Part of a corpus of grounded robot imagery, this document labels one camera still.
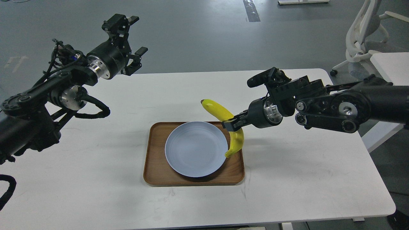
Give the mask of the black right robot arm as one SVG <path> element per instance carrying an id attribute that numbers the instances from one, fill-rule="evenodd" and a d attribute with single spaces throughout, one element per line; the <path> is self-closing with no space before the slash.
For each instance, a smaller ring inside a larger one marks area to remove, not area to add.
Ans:
<path id="1" fill-rule="evenodd" d="M 223 118 L 228 131 L 253 125 L 277 126 L 284 117 L 295 116 L 306 129 L 320 128 L 354 133 L 372 119 L 408 127 L 408 86 L 395 86 L 374 74 L 362 81 L 325 86 L 307 76 L 292 80 L 272 67 L 247 80 L 250 88 L 265 85 L 268 94 L 232 118 Z"/>

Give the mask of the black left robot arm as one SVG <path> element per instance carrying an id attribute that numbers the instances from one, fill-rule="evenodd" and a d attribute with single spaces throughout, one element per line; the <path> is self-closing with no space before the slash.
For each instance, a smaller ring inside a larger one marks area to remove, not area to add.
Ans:
<path id="1" fill-rule="evenodd" d="M 1 102 L 0 163 L 15 162 L 26 150 L 42 151 L 59 143 L 60 130 L 73 117 L 98 119 L 110 115 L 103 102 L 88 95 L 83 85 L 117 74 L 130 76 L 148 48 L 132 53 L 129 29 L 137 16 L 115 14 L 101 26 L 109 36 L 88 54 L 54 39 L 51 61 L 43 76 L 27 91 Z"/>

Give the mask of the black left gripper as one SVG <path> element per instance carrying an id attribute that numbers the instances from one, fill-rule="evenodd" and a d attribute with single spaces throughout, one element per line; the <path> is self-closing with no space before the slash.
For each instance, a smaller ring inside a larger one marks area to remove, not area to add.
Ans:
<path id="1" fill-rule="evenodd" d="M 112 79 L 121 71 L 121 74 L 131 76 L 142 67 L 142 56 L 149 50 L 140 47 L 134 54 L 128 43 L 130 26 L 139 21 L 138 16 L 127 18 L 122 14 L 115 14 L 104 21 L 101 28 L 109 36 L 105 41 L 87 54 L 88 68 L 97 78 Z"/>

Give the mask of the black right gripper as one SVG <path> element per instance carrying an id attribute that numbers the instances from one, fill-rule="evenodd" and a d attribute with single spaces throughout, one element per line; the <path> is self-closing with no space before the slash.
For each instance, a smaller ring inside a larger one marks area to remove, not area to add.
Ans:
<path id="1" fill-rule="evenodd" d="M 229 132 L 236 132 L 250 124 L 257 128 L 275 126 L 275 105 L 268 98 L 252 101 L 247 110 L 223 121 L 222 127 Z"/>

